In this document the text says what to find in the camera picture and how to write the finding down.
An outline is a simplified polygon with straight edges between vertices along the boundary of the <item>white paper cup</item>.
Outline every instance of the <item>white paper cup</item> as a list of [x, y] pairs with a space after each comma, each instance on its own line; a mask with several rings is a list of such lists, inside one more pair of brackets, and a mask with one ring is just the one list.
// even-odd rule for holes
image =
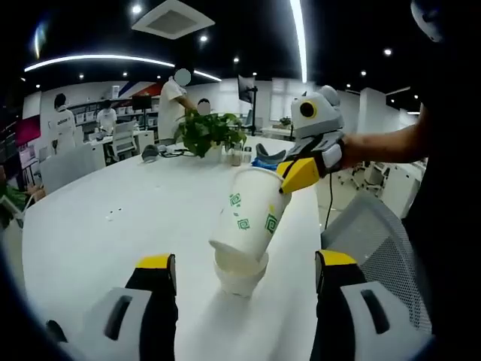
[[231, 253], [216, 250], [213, 266], [225, 292], [249, 297], [265, 275], [269, 255], [264, 253], [261, 262], [257, 262], [254, 267], [246, 266], [246, 263], [238, 260]]
[[279, 193], [282, 182], [273, 171], [257, 167], [240, 170], [210, 245], [242, 257], [245, 262], [260, 262], [291, 200], [290, 194]]

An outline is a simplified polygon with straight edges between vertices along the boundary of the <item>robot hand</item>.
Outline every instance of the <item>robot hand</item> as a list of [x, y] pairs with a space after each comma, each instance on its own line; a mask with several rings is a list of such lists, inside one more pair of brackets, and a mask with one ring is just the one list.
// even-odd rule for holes
[[296, 142], [277, 167], [277, 173], [284, 178], [281, 193], [308, 187], [340, 169], [343, 133], [339, 129], [344, 122], [339, 105], [339, 96], [331, 86], [292, 101]]

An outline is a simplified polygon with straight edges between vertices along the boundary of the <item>potted plant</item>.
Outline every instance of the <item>potted plant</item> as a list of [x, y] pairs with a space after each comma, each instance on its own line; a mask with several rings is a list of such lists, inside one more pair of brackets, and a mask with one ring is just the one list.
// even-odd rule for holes
[[279, 119], [280, 125], [274, 125], [274, 128], [287, 129], [291, 125], [291, 118], [283, 117]]
[[201, 158], [209, 151], [218, 152], [220, 158], [222, 144], [229, 150], [237, 143], [245, 143], [247, 139], [241, 129], [242, 122], [234, 114], [200, 115], [196, 110], [190, 110], [183, 118], [184, 121], [179, 124], [174, 139], [177, 141], [182, 137], [183, 145]]

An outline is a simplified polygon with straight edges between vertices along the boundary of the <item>black ceiling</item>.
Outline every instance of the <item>black ceiling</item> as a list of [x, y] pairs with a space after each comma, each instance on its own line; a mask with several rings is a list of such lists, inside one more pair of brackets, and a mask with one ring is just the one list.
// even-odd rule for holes
[[[161, 0], [140, 0], [143, 15]], [[41, 89], [80, 81], [118, 80], [124, 71], [129, 80], [157, 81], [169, 68], [122, 61], [76, 61], [23, 73], [37, 62], [32, 48], [35, 29], [46, 26], [41, 60], [81, 53], [118, 53], [160, 59], [197, 68], [217, 77], [258, 73], [259, 80], [272, 77], [301, 78], [297, 35], [289, 0], [184, 0], [207, 15], [215, 25], [177, 40], [168, 40], [131, 29], [136, 2], [83, 1], [58, 4], [13, 4], [2, 24], [11, 44], [4, 49], [11, 64], [4, 75], [3, 94], [8, 105], [21, 105], [23, 96]], [[338, 89], [360, 91], [369, 86], [384, 93], [410, 85], [410, 74], [420, 53], [430, 43], [417, 29], [410, 1], [301, 0], [307, 42], [308, 80]], [[200, 34], [209, 41], [200, 43]], [[392, 55], [383, 55], [383, 49]], [[235, 56], [240, 62], [235, 65]], [[366, 77], [360, 71], [367, 72]], [[79, 73], [85, 78], [79, 80]], [[197, 83], [208, 81], [194, 77]], [[419, 103], [409, 92], [394, 96], [395, 107], [415, 110]]]

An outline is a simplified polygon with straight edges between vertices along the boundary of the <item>curved light strip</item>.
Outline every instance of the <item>curved light strip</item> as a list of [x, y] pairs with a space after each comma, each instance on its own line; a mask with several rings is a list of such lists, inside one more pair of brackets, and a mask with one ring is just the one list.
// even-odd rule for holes
[[37, 64], [27, 66], [24, 72], [35, 70], [43, 66], [50, 64], [56, 64], [57, 62], [70, 62], [71, 60], [82, 60], [82, 59], [120, 59], [120, 60], [134, 60], [136, 62], [149, 62], [152, 64], [163, 65], [173, 68], [175, 65], [169, 62], [161, 62], [159, 60], [139, 58], [138, 56], [126, 56], [126, 55], [111, 55], [111, 54], [92, 54], [92, 55], [72, 55], [63, 56], [62, 58], [55, 58], [46, 60], [44, 62], [38, 62]]
[[304, 22], [302, 21], [301, 0], [291, 0], [292, 15], [294, 15], [295, 31], [298, 34], [299, 56], [301, 57], [302, 83], [307, 83], [307, 57]]
[[202, 77], [208, 77], [209, 79], [215, 80], [215, 81], [222, 81], [222, 79], [219, 79], [218, 77], [214, 77], [213, 75], [209, 75], [207, 73], [203, 73], [202, 71], [197, 71], [194, 69], [194, 74], [200, 75]]

